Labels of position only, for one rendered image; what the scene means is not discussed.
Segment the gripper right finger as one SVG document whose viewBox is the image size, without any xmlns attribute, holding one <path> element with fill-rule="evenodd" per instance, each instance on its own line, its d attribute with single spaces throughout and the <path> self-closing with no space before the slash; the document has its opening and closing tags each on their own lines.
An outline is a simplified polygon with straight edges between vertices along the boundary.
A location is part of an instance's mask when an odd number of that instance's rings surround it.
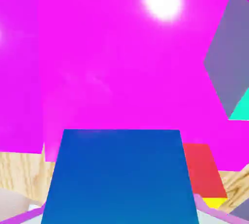
<svg viewBox="0 0 249 224">
<path fill-rule="evenodd" d="M 249 224 L 249 209 L 239 207 L 231 213 L 209 207 L 199 194 L 194 194 L 197 210 L 229 224 Z"/>
</svg>

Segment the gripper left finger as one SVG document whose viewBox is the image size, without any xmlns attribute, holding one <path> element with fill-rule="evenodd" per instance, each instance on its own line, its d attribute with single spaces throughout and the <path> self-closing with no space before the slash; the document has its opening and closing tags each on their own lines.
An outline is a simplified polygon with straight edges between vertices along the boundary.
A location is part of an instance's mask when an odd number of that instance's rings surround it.
<svg viewBox="0 0 249 224">
<path fill-rule="evenodd" d="M 0 224 L 41 224 L 44 205 L 0 188 Z"/>
</svg>

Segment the small blue cube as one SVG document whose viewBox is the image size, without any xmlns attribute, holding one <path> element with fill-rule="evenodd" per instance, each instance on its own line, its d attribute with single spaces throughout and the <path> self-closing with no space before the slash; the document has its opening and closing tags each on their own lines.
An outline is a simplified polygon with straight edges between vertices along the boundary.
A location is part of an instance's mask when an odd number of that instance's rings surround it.
<svg viewBox="0 0 249 224">
<path fill-rule="evenodd" d="M 41 224 L 199 224 L 180 132 L 65 130 Z"/>
</svg>

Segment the small yellow cube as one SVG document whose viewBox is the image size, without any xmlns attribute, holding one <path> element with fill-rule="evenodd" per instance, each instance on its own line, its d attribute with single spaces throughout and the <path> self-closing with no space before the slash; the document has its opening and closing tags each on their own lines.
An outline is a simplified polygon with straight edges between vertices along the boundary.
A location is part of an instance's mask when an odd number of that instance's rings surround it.
<svg viewBox="0 0 249 224">
<path fill-rule="evenodd" d="M 218 209 L 222 206 L 228 198 L 202 198 L 206 205 L 210 208 Z"/>
</svg>

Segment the small red cube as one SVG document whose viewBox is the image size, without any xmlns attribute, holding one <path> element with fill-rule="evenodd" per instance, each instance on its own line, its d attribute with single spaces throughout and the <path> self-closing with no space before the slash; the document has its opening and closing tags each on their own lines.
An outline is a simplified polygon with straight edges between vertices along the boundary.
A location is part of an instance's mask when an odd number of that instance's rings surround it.
<svg viewBox="0 0 249 224">
<path fill-rule="evenodd" d="M 207 144 L 183 144 L 188 172 L 194 194 L 203 198 L 226 199 L 211 149 Z"/>
</svg>

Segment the large magenta box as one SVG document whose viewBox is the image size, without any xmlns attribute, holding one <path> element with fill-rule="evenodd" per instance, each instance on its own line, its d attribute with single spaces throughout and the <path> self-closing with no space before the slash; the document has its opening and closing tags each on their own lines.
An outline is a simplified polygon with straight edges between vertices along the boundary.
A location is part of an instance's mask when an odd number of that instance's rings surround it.
<svg viewBox="0 0 249 224">
<path fill-rule="evenodd" d="M 249 164 L 204 67 L 228 0 L 0 0 L 0 151 L 55 161 L 64 129 L 179 130 Z"/>
</svg>

